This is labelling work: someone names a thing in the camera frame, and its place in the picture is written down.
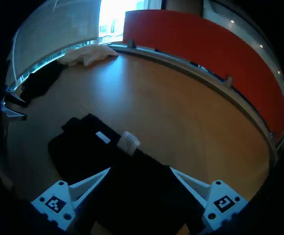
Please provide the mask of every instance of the white sticker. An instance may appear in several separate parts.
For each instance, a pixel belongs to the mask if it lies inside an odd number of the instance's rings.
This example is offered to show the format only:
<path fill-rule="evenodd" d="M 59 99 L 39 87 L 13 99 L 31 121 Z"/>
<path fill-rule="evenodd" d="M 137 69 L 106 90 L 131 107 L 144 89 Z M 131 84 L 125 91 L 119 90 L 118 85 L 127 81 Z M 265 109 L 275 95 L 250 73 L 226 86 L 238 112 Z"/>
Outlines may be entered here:
<path fill-rule="evenodd" d="M 110 139 L 104 135 L 102 132 L 97 132 L 96 135 L 101 139 L 103 140 L 106 144 L 108 144 L 110 142 Z"/>
<path fill-rule="evenodd" d="M 140 141 L 130 132 L 126 131 L 117 143 L 117 147 L 125 151 L 130 156 L 133 155 L 135 150 L 139 147 Z"/>

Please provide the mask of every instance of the window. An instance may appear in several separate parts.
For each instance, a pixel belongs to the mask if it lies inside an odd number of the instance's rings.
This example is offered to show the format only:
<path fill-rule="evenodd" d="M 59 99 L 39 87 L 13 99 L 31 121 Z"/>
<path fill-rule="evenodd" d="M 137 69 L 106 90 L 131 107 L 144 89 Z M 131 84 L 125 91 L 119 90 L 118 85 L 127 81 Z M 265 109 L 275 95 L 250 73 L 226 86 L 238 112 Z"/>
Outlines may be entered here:
<path fill-rule="evenodd" d="M 126 11 L 144 9 L 144 0 L 101 0 L 99 44 L 122 41 Z"/>

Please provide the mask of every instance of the black cloth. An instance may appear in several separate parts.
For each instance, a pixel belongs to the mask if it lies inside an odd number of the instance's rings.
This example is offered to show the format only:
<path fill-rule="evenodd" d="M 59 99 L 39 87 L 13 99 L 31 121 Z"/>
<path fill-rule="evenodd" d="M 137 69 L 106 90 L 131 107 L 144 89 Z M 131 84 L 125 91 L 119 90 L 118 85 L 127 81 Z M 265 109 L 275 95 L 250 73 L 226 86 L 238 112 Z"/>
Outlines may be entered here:
<path fill-rule="evenodd" d="M 32 99 L 45 95 L 65 68 L 67 68 L 66 65 L 53 61 L 35 73 L 30 74 L 22 84 L 23 92 L 20 94 L 20 98 L 28 105 Z"/>
<path fill-rule="evenodd" d="M 111 167 L 78 211 L 78 231 L 95 220 L 114 234 L 175 234 L 185 223 L 192 232 L 203 229 L 204 208 L 168 166 L 139 149 L 128 156 L 116 146 L 120 135 L 91 114 L 70 119 L 62 129 L 49 152 L 64 181 L 79 182 Z M 102 141 L 98 131 L 111 141 Z"/>

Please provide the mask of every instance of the white cloth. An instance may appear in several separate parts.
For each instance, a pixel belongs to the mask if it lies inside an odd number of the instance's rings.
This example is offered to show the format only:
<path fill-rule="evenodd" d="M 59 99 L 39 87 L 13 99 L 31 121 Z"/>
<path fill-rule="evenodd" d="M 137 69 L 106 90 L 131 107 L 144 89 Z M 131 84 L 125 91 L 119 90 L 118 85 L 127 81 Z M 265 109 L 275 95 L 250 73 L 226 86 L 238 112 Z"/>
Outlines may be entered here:
<path fill-rule="evenodd" d="M 86 67 L 95 61 L 103 60 L 108 56 L 118 56 L 118 53 L 108 46 L 89 45 L 76 50 L 67 50 L 66 54 L 58 61 L 63 65 L 73 66 L 83 62 Z"/>

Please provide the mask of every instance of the red partition wall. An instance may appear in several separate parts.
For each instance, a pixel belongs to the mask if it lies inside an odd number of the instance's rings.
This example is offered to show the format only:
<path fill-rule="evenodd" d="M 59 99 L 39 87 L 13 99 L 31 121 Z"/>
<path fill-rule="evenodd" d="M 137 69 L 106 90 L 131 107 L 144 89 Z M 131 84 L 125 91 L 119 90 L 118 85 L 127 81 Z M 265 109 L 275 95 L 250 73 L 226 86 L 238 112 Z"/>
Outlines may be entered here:
<path fill-rule="evenodd" d="M 266 63 L 229 30 L 189 13 L 141 10 L 126 13 L 124 43 L 158 49 L 234 78 L 278 140 L 284 130 L 284 98 Z"/>

